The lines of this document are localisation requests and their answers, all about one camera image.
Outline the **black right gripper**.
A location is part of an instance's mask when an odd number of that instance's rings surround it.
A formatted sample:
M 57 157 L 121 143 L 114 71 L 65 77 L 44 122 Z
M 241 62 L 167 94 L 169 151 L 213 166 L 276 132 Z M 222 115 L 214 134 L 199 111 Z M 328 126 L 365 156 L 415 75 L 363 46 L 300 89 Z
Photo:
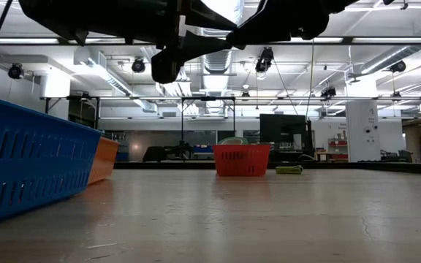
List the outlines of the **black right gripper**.
M 312 40 L 325 31 L 330 15 L 345 10 L 357 0 L 264 0 L 257 11 L 228 33 L 227 42 L 244 49 L 247 45 Z

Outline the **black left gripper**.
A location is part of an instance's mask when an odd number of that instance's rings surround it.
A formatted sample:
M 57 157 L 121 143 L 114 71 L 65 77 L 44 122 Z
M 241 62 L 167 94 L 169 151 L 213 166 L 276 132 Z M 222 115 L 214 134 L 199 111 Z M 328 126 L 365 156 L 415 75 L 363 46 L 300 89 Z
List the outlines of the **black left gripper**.
M 158 83 L 172 83 L 181 66 L 172 58 L 179 42 L 181 2 L 173 0 L 20 0 L 23 13 L 65 40 L 86 44 L 90 33 L 154 43 L 160 53 L 151 59 L 152 76 Z M 232 31 L 237 25 L 213 11 L 201 0 L 186 2 L 186 24 L 201 28 Z M 179 45 L 179 60 L 229 50 L 224 39 L 186 32 Z

